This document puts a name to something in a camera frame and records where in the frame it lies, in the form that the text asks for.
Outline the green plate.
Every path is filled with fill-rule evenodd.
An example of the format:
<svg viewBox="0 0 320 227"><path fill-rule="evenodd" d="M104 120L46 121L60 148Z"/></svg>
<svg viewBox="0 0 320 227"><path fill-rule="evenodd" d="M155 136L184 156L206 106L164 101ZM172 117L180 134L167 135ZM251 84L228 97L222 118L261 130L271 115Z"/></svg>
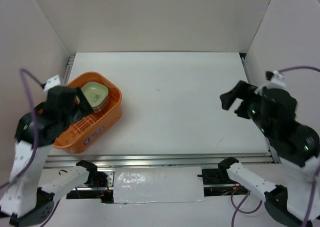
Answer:
<svg viewBox="0 0 320 227"><path fill-rule="evenodd" d="M102 111L110 100L109 89L96 81L86 83L81 91L95 113Z"/></svg>

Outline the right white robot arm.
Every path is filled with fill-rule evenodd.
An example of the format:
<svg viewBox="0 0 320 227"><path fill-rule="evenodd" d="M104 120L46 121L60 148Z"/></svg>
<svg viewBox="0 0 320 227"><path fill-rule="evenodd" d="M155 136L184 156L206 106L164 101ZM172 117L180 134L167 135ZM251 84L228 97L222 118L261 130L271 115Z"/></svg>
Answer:
<svg viewBox="0 0 320 227"><path fill-rule="evenodd" d="M218 178L234 181L258 197L267 213L287 227L310 227L320 217L320 137L296 121L297 100L286 91L284 76L266 73L260 86L239 81L220 96L228 110L236 99L235 114L253 121L274 148L285 172L285 185L270 182L248 170L238 159L228 157L218 164Z"/></svg>

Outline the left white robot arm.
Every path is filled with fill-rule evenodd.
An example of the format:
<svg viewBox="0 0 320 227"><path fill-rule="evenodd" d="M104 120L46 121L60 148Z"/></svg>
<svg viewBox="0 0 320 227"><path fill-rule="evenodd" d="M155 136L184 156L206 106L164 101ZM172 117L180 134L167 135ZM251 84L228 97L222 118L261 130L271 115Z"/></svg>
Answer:
<svg viewBox="0 0 320 227"><path fill-rule="evenodd" d="M57 137L72 124L93 113L79 87L63 86L55 75L42 84L46 101L22 116L15 133L15 157L6 190L0 200L0 215L13 227L39 225L54 211L54 205L73 188L92 187L99 180L98 168L81 160L64 175L39 186L42 171Z"/></svg>

